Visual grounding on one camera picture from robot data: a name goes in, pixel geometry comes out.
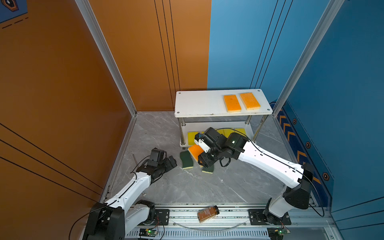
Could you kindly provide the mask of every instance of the orange chevron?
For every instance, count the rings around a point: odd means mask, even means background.
[[[283,116],[283,115],[280,116],[280,125],[281,125],[281,119],[282,119],[282,118],[287,118],[287,117],[286,117],[286,116]]]
[[[320,182],[320,180],[319,180],[319,179],[317,179],[317,178],[313,177],[313,180],[315,180],[316,182],[318,182],[319,184],[321,184],[321,182]]]
[[[288,142],[289,142],[289,136],[290,135],[294,135],[294,136],[296,136],[296,134],[294,133],[294,132],[290,132],[290,131],[288,131],[288,136],[287,136],[287,138],[288,138]]]
[[[297,151],[297,162],[300,162],[300,160],[299,160],[300,155],[307,157],[307,155],[305,155],[305,153]]]
[[[290,127],[291,125],[289,125],[288,123],[284,123],[283,126],[284,126],[283,132],[285,133],[285,126]]]

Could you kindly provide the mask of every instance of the metal bracket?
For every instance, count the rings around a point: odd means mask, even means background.
[[[151,223],[151,226],[152,225],[157,225],[157,219],[156,217],[159,217],[159,220],[160,222],[164,225],[164,226],[167,226],[168,223],[169,223],[169,209],[155,209],[155,220]],[[148,226],[145,225],[143,222],[141,222],[138,226]]]
[[[263,214],[264,209],[248,209],[249,220],[251,225],[269,225],[266,216]],[[291,219],[288,212],[281,218],[281,222],[284,225],[291,225]]]

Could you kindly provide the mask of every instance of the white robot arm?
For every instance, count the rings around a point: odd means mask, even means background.
[[[200,165],[209,167],[217,160],[221,164],[223,158],[235,158],[259,167],[285,184],[281,194],[270,199],[263,212],[269,224],[279,224],[281,217],[294,207],[308,208],[313,166],[278,157],[235,132],[226,138],[210,127],[203,134],[196,134],[194,141],[204,150],[199,155]]]
[[[235,132],[226,138],[211,127],[204,134],[196,134],[195,143],[204,150],[198,157],[202,166],[210,167],[218,160],[222,165],[223,158],[229,158],[229,161],[234,158],[259,167],[285,184],[281,194],[270,199],[263,211],[267,223],[280,224],[281,217],[293,207],[308,208],[313,178],[311,165],[304,167],[280,158]],[[125,233],[139,223],[154,220],[154,203],[141,200],[130,207],[143,190],[176,167],[175,159],[172,156],[163,158],[164,154],[163,150],[153,149],[150,158],[136,170],[127,185],[106,203],[93,206],[83,240],[124,239]]]

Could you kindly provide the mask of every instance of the green sponge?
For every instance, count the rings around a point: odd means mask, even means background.
[[[194,160],[191,157],[191,154],[189,151],[183,151],[180,153],[180,159],[183,163],[182,169],[188,169],[188,168],[193,168],[193,162]]]
[[[201,169],[202,172],[206,172],[206,173],[210,173],[210,174],[213,174],[214,172],[214,165],[210,166],[210,167],[203,167]]]

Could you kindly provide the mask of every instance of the orange wall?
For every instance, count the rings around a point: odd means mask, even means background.
[[[100,199],[131,116],[74,1],[29,1],[0,39],[0,123],[78,172],[0,125],[2,239],[68,239]]]
[[[211,0],[90,3],[138,111],[207,88]]]

